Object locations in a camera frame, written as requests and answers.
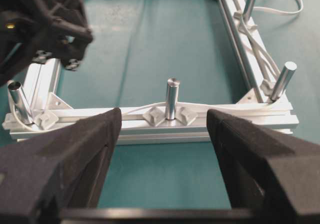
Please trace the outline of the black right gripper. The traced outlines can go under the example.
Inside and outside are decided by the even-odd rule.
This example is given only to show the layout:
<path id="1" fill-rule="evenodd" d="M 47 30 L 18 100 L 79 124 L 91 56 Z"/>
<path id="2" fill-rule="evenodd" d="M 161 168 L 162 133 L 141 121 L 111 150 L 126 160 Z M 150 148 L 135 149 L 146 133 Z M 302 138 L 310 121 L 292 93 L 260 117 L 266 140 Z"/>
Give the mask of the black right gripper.
<path id="1" fill-rule="evenodd" d="M 83 0 L 0 0 L 0 83 L 31 63 L 58 59 L 76 70 L 93 34 Z"/>

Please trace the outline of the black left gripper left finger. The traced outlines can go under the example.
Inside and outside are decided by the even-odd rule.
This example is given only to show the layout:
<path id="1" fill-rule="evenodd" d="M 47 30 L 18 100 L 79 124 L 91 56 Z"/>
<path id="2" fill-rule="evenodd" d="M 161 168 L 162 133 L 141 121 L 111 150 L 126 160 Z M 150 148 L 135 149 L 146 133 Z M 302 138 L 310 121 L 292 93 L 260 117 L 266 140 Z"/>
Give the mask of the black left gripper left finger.
<path id="1" fill-rule="evenodd" d="M 37 224 L 62 208 L 94 208 L 122 127 L 118 108 L 0 149 L 0 221 Z"/>

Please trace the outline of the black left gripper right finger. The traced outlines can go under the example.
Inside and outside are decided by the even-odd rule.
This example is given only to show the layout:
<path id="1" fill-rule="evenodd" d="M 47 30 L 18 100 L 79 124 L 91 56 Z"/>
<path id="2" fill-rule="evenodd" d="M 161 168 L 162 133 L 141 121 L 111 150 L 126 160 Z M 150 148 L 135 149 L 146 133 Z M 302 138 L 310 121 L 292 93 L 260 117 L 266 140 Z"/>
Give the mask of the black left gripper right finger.
<path id="1" fill-rule="evenodd" d="M 231 206 L 249 223 L 319 223 L 318 144 L 214 109 L 206 126 Z"/>

